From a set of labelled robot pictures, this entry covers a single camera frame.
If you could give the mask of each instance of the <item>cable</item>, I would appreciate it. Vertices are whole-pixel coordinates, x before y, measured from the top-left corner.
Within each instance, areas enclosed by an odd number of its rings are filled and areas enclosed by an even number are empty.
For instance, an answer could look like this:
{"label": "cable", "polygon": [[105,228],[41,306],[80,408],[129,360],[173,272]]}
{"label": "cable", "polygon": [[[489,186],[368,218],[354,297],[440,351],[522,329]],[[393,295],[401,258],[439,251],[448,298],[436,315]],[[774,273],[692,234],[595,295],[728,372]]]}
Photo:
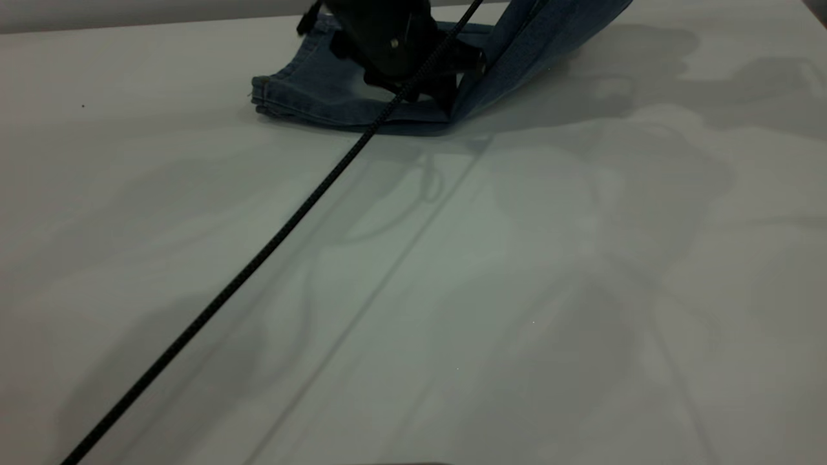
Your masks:
{"label": "cable", "polygon": [[293,213],[293,216],[287,220],[287,223],[281,227],[281,229],[267,242],[266,245],[247,263],[246,266],[236,275],[236,277],[232,278],[229,284],[224,287],[224,289],[216,295],[212,302],[207,305],[207,307],[198,315],[198,317],[193,320],[191,324],[170,344],[163,353],[161,353],[160,357],[155,360],[154,363],[149,367],[149,369],[138,378],[138,381],[135,382],[132,387],[129,388],[126,394],[121,397],[121,399],[103,416],[103,418],[98,421],[98,424],[92,428],[91,431],[86,434],[86,436],[78,443],[77,446],[69,453],[69,455],[64,459],[60,465],[78,465],[81,460],[83,460],[89,451],[97,444],[101,438],[115,425],[115,423],[127,412],[130,406],[135,403],[136,400],[143,394],[144,391],[152,384],[152,382],[164,371],[164,369],[169,366],[170,363],[181,353],[182,350],[187,346],[187,344],[198,334],[201,329],[206,326],[207,322],[215,316],[216,313],[222,308],[222,306],[230,300],[232,297],[244,283],[250,279],[253,273],[258,270],[258,268],[264,264],[267,258],[281,245],[282,242],[293,232],[294,229],[299,225],[302,219],[307,216],[310,212],[310,209],[322,198],[322,196],[330,189],[330,186],[338,179],[342,172],[353,162],[359,152],[365,148],[368,141],[379,131],[379,127],[384,123],[390,114],[399,106],[402,100],[414,89],[414,87],[428,74],[434,65],[437,63],[439,58],[442,54],[445,53],[445,50],[451,44],[451,42],[457,38],[457,35],[465,27],[465,24],[468,23],[468,20],[471,19],[471,16],[474,14],[476,9],[482,4],[482,0],[474,0],[474,2],[468,7],[465,14],[462,15],[462,18],[459,22],[448,32],[448,35],[445,39],[437,46],[437,48],[433,51],[433,53],[428,57],[427,60],[423,63],[423,65],[417,71],[417,74],[407,83],[405,86],[396,94],[393,100],[388,102],[385,105],[385,108],[382,109],[382,113],[376,117],[376,120],[370,124],[370,126],[365,130],[359,140],[356,141],[356,144],[347,152],[347,154],[339,161],[339,163],[333,168],[333,170],[327,174],[327,176],[322,180],[321,184],[316,187],[316,189],[304,200],[304,203],[301,204],[298,210]]}

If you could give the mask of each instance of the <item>jeans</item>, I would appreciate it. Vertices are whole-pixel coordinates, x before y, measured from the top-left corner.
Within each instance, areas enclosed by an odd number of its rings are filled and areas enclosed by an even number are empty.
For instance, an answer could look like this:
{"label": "jeans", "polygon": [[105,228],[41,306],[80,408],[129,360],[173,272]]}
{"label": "jeans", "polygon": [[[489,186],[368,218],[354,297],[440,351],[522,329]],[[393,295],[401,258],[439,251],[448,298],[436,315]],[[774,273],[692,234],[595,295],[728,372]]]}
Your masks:
{"label": "jeans", "polygon": [[[429,99],[402,102],[380,133],[426,134],[491,105],[582,46],[608,26],[632,0],[511,0],[494,26],[469,24],[459,40],[485,50],[481,79],[462,78],[450,117]],[[451,23],[439,23],[449,30]],[[298,53],[281,71],[253,78],[256,111],[280,120],[346,131],[364,131],[390,100],[365,95],[363,69],[329,50],[336,21],[319,15]]]}

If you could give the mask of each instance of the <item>denim fabric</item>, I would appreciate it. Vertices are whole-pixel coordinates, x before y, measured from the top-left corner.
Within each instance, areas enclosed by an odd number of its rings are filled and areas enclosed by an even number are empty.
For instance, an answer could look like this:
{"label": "denim fabric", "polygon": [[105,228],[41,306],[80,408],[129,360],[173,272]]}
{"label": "denim fabric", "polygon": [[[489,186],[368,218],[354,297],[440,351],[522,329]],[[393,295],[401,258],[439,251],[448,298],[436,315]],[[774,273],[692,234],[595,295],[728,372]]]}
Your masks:
{"label": "denim fabric", "polygon": [[[459,39],[482,47],[488,61],[482,79],[467,75],[450,117],[430,99],[403,102],[380,132],[424,134],[444,130],[571,53],[612,22],[632,0],[511,0],[496,25],[467,25]],[[448,30],[451,23],[440,23]],[[283,70],[253,78],[256,111],[285,121],[363,131],[386,101],[355,89],[363,70],[329,50],[338,28],[320,15],[299,52]]]}

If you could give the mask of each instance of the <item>white table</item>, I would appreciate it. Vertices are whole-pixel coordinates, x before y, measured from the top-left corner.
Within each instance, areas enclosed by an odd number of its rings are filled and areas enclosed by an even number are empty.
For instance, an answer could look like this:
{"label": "white table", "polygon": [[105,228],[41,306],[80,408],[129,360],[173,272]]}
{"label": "white table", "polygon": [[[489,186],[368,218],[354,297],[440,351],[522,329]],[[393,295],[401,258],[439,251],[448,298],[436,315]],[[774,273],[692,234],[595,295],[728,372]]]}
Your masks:
{"label": "white table", "polygon": [[[356,140],[247,102],[296,21],[0,36],[0,463],[58,463]],[[827,461],[825,45],[637,0],[377,137],[86,463]]]}

